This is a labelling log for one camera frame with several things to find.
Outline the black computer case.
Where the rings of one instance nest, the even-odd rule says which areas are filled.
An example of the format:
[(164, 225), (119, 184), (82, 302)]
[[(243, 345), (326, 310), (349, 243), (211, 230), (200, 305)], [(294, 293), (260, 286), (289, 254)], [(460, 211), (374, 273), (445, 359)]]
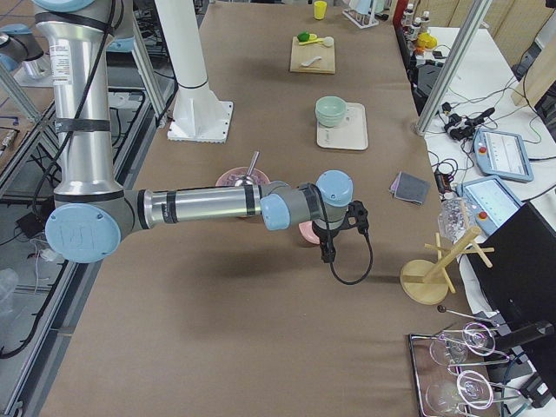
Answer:
[(468, 260), (488, 304), (512, 329), (538, 321), (555, 323), (555, 230), (527, 202), (493, 232), (484, 247), (494, 251), (487, 267)]

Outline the small pink bowl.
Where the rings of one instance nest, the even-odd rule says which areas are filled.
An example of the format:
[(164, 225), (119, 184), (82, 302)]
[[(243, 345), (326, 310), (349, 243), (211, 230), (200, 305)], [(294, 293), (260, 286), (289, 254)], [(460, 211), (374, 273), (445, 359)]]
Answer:
[(320, 243), (320, 238), (313, 231), (313, 223), (311, 221), (302, 222), (298, 225), (298, 229), (301, 236), (309, 243), (318, 245)]

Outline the wooden mug tree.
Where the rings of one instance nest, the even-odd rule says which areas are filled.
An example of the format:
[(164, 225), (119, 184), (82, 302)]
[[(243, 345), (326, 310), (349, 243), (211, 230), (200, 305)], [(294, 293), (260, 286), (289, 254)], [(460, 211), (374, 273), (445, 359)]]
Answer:
[(435, 305), (454, 293), (455, 287), (447, 267), (461, 255), (478, 255), (487, 267), (492, 262), (487, 257), (492, 247), (481, 248), (476, 238), (481, 229), (473, 219), (472, 204), (464, 197), (445, 200), (438, 217), (439, 231), (435, 243), (425, 247), (436, 252), (437, 261), (412, 260), (400, 272), (400, 284), (414, 301)]

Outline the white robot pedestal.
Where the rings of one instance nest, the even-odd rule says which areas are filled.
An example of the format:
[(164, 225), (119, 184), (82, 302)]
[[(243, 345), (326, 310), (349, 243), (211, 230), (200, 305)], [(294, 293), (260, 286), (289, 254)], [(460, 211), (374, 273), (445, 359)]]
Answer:
[(168, 139), (226, 142), (234, 104), (209, 87), (194, 3), (162, 0), (156, 9), (178, 84)]

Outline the yellow plastic knife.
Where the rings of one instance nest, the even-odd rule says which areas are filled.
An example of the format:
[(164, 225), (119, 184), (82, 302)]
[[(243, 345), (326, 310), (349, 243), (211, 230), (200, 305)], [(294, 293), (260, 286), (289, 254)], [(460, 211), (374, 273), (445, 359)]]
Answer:
[(317, 43), (323, 44), (324, 41), (325, 41), (325, 38), (319, 38), (319, 37), (317, 37), (316, 39), (308, 40), (308, 41), (306, 41), (306, 42), (298, 42), (298, 44), (299, 44), (300, 46), (307, 46), (307, 45), (310, 45), (310, 44), (317, 44)]

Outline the cream rabbit tray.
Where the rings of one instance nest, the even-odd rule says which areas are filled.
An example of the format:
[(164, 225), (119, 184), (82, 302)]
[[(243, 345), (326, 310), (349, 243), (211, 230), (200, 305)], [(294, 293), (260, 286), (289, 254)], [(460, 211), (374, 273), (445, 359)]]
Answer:
[(360, 103), (347, 103), (342, 122), (335, 127), (316, 124), (316, 143), (324, 149), (363, 151), (368, 148), (366, 109)]

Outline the aluminium frame post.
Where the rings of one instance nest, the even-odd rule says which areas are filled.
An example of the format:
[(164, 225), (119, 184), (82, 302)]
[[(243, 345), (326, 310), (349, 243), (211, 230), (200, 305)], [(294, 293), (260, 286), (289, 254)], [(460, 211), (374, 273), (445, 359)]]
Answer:
[(424, 136), (434, 119), (435, 113), (440, 107), (441, 100), (448, 91), (453, 77), (460, 66), (460, 62), (465, 57), (481, 22), (486, 16), (492, 0), (474, 0), (454, 43), (449, 52), (447, 61), (444, 63), (440, 74), (433, 86), (431, 94), (420, 113), (420, 117), (415, 124), (415, 132), (418, 136)]

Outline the green stacked bowls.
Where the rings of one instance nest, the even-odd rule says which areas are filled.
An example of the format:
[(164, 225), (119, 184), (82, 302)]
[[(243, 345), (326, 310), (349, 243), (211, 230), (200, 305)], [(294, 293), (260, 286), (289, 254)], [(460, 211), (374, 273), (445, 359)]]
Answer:
[(319, 124), (333, 128), (338, 126), (346, 115), (347, 104), (338, 96), (324, 96), (316, 101), (314, 111)]

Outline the bamboo cutting board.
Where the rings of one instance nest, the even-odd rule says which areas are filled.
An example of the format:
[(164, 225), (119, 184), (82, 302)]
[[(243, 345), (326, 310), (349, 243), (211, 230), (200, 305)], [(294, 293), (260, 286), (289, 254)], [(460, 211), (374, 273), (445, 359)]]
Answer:
[[(335, 42), (332, 47), (324, 44), (310, 44), (300, 46), (298, 39), (294, 36), (291, 43), (291, 54), (289, 70), (296, 73), (314, 73), (332, 75), (336, 72), (335, 68)], [(321, 56), (322, 59), (309, 68), (301, 68), (300, 63), (314, 57)]]

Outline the green lime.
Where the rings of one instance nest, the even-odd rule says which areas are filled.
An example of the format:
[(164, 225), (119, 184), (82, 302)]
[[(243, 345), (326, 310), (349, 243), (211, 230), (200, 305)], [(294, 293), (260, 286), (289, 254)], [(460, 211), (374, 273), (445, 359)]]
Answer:
[(299, 42), (306, 42), (310, 38), (310, 34), (308, 32), (302, 32), (297, 35), (297, 39)]

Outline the grey folded cloth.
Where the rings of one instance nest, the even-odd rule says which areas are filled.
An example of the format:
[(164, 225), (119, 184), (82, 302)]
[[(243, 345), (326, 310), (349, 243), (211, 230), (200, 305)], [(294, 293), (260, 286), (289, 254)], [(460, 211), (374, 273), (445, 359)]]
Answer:
[(399, 172), (390, 185), (392, 196), (404, 202), (422, 205), (427, 199), (431, 183), (405, 172)]

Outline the near teach pendant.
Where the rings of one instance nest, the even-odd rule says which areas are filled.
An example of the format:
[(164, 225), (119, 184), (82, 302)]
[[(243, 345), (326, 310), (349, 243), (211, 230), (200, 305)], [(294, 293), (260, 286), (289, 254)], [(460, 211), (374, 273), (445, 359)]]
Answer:
[(463, 182), (456, 190), (471, 202), (472, 218), (486, 236), (493, 234), (523, 205), (497, 175)]

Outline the teach pendant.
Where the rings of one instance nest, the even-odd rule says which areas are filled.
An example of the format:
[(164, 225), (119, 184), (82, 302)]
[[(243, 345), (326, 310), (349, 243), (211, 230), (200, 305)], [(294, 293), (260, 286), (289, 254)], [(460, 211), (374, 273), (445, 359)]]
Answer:
[(456, 190), (471, 202), (472, 218), (486, 236), (493, 234), (523, 205), (497, 175), (463, 182)]
[(532, 182), (533, 169), (521, 135), (477, 129), (473, 149), (479, 170), (515, 182)]

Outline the yellow plastic cup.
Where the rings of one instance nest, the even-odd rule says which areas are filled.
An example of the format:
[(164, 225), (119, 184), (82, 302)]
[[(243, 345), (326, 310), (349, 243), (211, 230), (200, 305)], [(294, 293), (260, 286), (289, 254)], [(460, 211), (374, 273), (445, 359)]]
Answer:
[(327, 2), (323, 0), (316, 0), (313, 2), (313, 5), (314, 5), (314, 19), (315, 20), (324, 19), (328, 8)]

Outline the white ceramic spoon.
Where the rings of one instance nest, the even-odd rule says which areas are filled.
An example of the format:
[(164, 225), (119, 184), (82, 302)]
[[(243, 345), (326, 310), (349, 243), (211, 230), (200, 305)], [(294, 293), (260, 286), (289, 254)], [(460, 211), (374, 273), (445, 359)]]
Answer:
[(300, 63), (300, 67), (301, 68), (309, 68), (312, 65), (314, 65), (315, 63), (319, 62), (321, 59), (322, 59), (321, 56), (314, 56), (314, 57)]

